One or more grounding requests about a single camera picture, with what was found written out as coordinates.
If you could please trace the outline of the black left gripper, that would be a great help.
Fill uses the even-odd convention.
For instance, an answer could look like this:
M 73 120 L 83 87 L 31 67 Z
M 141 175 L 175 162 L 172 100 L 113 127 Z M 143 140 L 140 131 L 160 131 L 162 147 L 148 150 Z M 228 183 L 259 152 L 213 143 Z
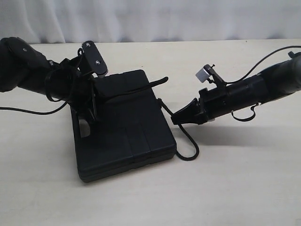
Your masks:
M 85 56 L 77 56 L 71 60 L 66 58 L 60 63 L 60 67 L 67 73 L 69 79 L 66 102 L 71 110 L 87 122 L 96 122 L 95 99 L 100 104 L 111 100 L 113 96 L 111 83 L 107 80 L 94 81 L 92 68 Z

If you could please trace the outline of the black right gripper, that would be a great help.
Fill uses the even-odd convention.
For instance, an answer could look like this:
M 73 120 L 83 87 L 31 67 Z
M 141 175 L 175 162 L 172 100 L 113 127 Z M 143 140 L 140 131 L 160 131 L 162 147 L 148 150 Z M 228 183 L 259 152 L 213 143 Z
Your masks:
M 206 96 L 208 89 L 203 88 L 199 92 L 199 99 L 194 98 L 185 107 L 173 113 L 171 120 L 174 125 L 197 124 L 202 125 L 212 118 L 206 110 Z

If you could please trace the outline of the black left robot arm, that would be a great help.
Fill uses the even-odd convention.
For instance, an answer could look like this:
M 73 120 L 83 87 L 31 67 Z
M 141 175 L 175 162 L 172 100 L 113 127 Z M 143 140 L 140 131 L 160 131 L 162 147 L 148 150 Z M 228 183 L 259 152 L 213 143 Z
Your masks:
M 15 88 L 45 95 L 50 102 L 64 101 L 89 123 L 99 120 L 97 104 L 104 101 L 96 88 L 96 78 L 108 72 L 95 43 L 84 42 L 73 59 L 57 63 L 47 59 L 23 39 L 3 38 L 0 41 L 0 90 Z

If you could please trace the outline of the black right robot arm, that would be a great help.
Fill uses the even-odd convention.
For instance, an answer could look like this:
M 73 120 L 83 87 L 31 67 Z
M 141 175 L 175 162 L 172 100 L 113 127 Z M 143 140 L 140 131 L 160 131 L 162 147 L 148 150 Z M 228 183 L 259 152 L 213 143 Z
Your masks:
M 210 65 L 204 65 L 196 77 L 205 82 L 213 77 L 216 88 L 201 89 L 199 98 L 175 112 L 173 124 L 204 124 L 246 107 L 275 101 L 301 89 L 301 54 L 289 52 L 289 60 L 270 66 L 258 74 L 233 84 L 226 82 Z

